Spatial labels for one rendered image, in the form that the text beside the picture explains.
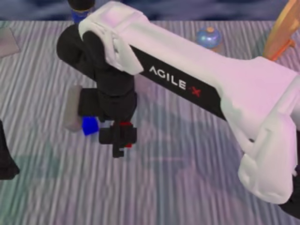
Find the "robotic arm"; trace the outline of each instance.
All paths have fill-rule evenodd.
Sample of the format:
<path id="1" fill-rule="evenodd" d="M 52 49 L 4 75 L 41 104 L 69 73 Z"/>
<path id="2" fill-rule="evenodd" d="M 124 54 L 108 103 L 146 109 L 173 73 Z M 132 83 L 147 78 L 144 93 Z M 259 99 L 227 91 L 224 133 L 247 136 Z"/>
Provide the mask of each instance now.
<path id="1" fill-rule="evenodd" d="M 239 178 L 264 201 L 283 204 L 293 192 L 300 129 L 300 76 L 263 57 L 221 56 L 148 21 L 139 11 L 108 2 L 79 23 L 93 32 L 106 62 L 142 74 L 228 122 L 244 156 Z"/>

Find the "blue cube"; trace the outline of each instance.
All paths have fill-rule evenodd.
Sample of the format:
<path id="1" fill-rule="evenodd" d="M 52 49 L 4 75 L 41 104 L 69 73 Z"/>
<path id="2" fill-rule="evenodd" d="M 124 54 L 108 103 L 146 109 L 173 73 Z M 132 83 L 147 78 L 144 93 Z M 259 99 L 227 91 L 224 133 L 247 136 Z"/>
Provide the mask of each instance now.
<path id="1" fill-rule="evenodd" d="M 99 131 L 97 119 L 95 117 L 83 117 L 82 130 L 85 136 L 97 133 Z"/>

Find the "blue sphere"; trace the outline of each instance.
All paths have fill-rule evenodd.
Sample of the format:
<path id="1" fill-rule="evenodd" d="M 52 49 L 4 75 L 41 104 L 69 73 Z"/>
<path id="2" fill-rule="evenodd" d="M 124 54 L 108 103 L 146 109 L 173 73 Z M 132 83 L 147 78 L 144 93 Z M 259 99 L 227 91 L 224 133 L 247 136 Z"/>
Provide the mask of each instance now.
<path id="1" fill-rule="evenodd" d="M 197 33 L 197 43 L 205 48 L 216 48 L 221 40 L 221 33 L 213 27 L 208 27 Z"/>

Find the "blue container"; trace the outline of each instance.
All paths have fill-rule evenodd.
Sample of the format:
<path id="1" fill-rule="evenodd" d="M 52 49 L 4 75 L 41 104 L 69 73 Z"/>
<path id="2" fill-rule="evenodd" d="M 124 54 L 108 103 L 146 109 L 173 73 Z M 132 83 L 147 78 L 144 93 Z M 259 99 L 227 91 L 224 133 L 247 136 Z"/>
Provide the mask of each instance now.
<path id="1" fill-rule="evenodd" d="M 82 130 L 85 136 L 97 133 L 99 131 L 98 120 L 95 117 L 83 117 Z"/>
<path id="2" fill-rule="evenodd" d="M 214 49 L 221 43 L 222 36 L 221 33 L 213 28 L 207 27 L 206 29 L 201 29 L 197 33 L 197 43 L 205 48 Z"/>
<path id="3" fill-rule="evenodd" d="M 89 14 L 91 14 L 94 11 L 94 8 L 90 8 L 89 10 L 85 11 L 76 11 L 71 10 L 72 19 L 74 23 L 80 23 L 80 21 L 84 20 Z"/>

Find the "black object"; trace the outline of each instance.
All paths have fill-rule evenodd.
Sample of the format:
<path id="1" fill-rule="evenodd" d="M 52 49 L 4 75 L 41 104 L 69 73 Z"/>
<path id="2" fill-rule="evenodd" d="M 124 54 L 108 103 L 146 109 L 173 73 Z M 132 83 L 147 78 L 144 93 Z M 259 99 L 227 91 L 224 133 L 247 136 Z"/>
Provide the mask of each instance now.
<path id="1" fill-rule="evenodd" d="M 12 180 L 20 169 L 10 156 L 2 121 L 0 120 L 0 180 Z"/>
<path id="2" fill-rule="evenodd" d="M 111 128 L 100 129 L 99 141 L 113 145 L 114 158 L 124 156 L 120 149 L 136 142 L 136 135 L 132 138 L 136 128 L 122 125 L 130 123 L 137 106 L 133 76 L 106 63 L 104 45 L 94 33 L 86 32 L 82 41 L 77 24 L 66 28 L 59 37 L 57 55 L 97 83 L 95 89 L 81 90 L 78 115 L 114 121 Z"/>
<path id="3" fill-rule="evenodd" d="M 73 10 L 85 11 L 95 5 L 95 0 L 67 0 Z"/>

